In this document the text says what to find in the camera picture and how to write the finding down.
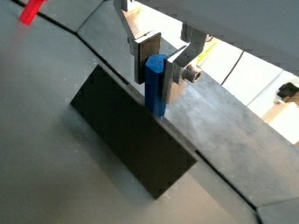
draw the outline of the black rectangular block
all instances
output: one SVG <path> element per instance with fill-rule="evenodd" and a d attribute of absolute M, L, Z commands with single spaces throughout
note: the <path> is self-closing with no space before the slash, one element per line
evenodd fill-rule
<path fill-rule="evenodd" d="M 71 104 L 158 198 L 195 164 L 192 155 L 99 66 Z"/>

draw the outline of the red object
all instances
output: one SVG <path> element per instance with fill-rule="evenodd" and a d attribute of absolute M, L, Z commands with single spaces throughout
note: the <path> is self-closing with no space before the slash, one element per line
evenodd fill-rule
<path fill-rule="evenodd" d="M 24 6 L 23 14 L 20 20 L 29 25 L 33 21 L 33 18 L 39 12 L 39 9 L 43 6 L 43 2 L 48 0 L 29 0 L 28 4 Z"/>

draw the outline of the metal gripper bracket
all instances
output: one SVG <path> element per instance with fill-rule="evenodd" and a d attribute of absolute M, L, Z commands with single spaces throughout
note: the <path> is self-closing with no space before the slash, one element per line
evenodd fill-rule
<path fill-rule="evenodd" d="M 135 56 L 135 82 L 146 81 L 146 61 L 160 50 L 162 33 L 143 23 L 143 7 L 134 0 L 115 0 L 115 8 L 126 28 L 130 51 Z M 186 45 L 174 52 L 166 62 L 163 100 L 171 103 L 183 92 L 184 81 L 195 82 L 202 70 L 191 62 L 202 53 L 207 34 L 187 24 L 182 26 L 182 40 Z"/>
<path fill-rule="evenodd" d="M 160 50 L 162 33 L 143 23 L 143 7 L 134 0 L 114 1 L 116 13 L 126 28 L 130 51 L 135 56 L 135 82 L 146 82 L 146 61 Z"/>

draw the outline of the blue block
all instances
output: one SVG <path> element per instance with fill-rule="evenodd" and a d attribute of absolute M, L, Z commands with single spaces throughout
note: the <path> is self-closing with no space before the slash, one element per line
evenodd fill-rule
<path fill-rule="evenodd" d="M 144 106 L 155 116 L 164 116 L 166 103 L 163 101 L 164 62 L 167 55 L 155 54 L 144 68 Z"/>

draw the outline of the metal plate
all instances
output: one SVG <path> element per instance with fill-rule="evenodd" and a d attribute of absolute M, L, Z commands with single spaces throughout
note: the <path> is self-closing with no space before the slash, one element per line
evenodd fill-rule
<path fill-rule="evenodd" d="M 204 73 L 166 118 L 256 207 L 299 197 L 299 150 Z"/>

